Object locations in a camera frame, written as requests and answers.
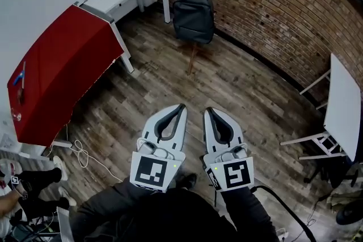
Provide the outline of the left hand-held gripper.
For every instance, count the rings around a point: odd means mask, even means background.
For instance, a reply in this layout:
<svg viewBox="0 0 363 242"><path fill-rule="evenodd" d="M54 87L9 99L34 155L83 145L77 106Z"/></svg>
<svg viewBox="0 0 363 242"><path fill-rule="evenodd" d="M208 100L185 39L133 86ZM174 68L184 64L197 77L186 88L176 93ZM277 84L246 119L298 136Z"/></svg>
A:
<svg viewBox="0 0 363 242"><path fill-rule="evenodd" d="M185 161L182 152L188 111L184 104L166 107L149 117L132 153L130 182L140 188L165 193ZM162 132L174 120L166 137ZM158 147L166 143L172 148Z"/></svg>

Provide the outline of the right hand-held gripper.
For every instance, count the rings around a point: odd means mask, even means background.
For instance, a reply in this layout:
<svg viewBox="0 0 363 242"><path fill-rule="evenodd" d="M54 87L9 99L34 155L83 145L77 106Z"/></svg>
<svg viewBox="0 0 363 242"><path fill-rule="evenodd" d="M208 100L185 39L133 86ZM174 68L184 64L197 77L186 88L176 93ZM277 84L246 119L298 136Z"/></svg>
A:
<svg viewBox="0 0 363 242"><path fill-rule="evenodd" d="M253 185L253 158L247 156L240 125L227 113L212 107L205 110L203 121L205 144L210 153L203 156L203 162L216 192Z"/></svg>

